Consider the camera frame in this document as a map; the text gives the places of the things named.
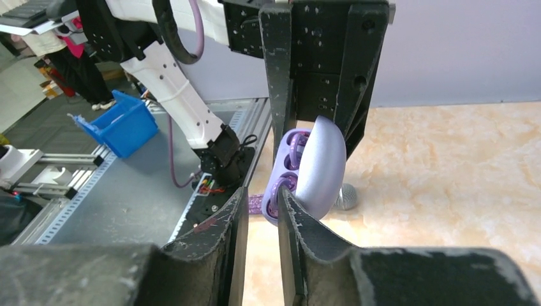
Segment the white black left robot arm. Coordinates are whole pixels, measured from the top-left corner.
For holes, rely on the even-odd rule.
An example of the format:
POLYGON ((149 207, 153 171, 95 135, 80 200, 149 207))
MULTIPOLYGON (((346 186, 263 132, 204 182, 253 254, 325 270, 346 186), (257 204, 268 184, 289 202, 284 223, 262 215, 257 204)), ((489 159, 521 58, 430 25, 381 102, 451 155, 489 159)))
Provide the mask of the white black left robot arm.
POLYGON ((180 65, 201 51, 179 29, 195 27, 233 52, 265 63, 274 139, 298 120, 326 117, 351 156, 364 137, 390 1, 77 1, 85 35, 150 90, 184 133, 204 171, 225 185, 241 179, 238 136, 203 102, 180 65))

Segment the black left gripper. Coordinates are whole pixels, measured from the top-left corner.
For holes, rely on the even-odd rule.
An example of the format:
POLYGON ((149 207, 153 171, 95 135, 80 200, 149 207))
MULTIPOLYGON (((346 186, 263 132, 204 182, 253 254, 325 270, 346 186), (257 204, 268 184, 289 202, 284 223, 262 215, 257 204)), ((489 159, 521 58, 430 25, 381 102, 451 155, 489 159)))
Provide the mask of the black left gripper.
POLYGON ((364 137, 389 1, 223 1, 229 47, 265 61, 274 150, 297 120, 324 116, 346 156, 364 137))

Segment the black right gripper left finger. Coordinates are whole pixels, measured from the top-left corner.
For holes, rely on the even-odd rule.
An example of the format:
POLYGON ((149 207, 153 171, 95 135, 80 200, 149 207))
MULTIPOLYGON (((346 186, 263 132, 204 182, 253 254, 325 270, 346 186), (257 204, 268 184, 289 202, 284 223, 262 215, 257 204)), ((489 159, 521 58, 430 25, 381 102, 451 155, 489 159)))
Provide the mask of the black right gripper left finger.
POLYGON ((154 244, 1 248, 2 305, 240 305, 248 190, 164 247, 154 244))

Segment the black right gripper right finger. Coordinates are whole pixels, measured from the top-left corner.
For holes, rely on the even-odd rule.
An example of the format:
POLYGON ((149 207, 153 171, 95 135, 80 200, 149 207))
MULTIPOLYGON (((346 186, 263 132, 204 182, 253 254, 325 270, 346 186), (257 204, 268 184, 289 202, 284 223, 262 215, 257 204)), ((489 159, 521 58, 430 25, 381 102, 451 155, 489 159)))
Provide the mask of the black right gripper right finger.
POLYGON ((279 251, 286 305, 539 305, 521 269, 488 248, 359 247, 285 187, 279 251))

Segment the silver blue earbud charging case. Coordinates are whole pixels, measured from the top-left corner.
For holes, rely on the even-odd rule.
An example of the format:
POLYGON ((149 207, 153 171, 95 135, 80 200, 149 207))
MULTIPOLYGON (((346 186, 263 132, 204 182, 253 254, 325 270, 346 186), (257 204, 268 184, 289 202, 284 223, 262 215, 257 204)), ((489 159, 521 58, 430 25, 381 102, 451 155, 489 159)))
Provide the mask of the silver blue earbud charging case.
POLYGON ((291 191, 305 211, 320 220, 334 206, 343 185, 346 166, 346 145, 340 129, 328 118, 319 116, 312 129, 291 129, 282 137, 269 182, 263 195, 261 211, 273 225, 278 224, 267 212, 271 187, 279 177, 294 175, 297 186, 291 191), (300 166, 290 164, 290 142, 299 132, 309 132, 305 146, 299 146, 300 166))

